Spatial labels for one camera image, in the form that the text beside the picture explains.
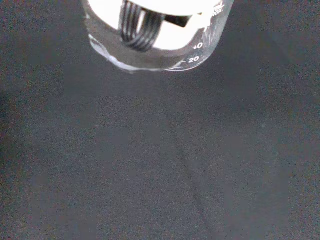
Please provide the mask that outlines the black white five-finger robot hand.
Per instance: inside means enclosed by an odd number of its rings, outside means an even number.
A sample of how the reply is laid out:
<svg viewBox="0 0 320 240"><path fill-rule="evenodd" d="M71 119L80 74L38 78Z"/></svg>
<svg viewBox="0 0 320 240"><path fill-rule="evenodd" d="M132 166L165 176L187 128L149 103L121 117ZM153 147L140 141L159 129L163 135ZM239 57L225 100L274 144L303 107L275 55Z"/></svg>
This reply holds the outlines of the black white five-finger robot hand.
<svg viewBox="0 0 320 240"><path fill-rule="evenodd" d="M129 48L177 51L206 32L224 0L90 0L93 13Z"/></svg>

